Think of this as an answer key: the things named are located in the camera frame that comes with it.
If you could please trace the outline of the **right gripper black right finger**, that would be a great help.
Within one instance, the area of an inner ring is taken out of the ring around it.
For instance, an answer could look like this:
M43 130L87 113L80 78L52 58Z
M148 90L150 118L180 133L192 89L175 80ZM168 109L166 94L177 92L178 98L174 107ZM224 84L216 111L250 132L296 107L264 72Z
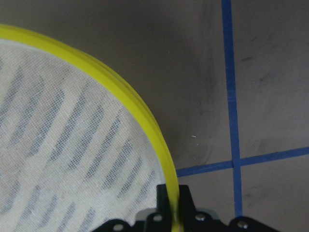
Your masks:
M187 185L179 185L179 214L184 232L215 232L213 217L205 210L195 207Z

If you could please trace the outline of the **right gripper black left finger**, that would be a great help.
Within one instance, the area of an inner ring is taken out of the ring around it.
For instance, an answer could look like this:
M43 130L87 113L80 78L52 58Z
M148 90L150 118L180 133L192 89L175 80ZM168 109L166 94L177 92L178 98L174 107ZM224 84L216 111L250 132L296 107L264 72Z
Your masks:
M166 185L156 186L156 207L136 214L136 232L171 232L172 213Z

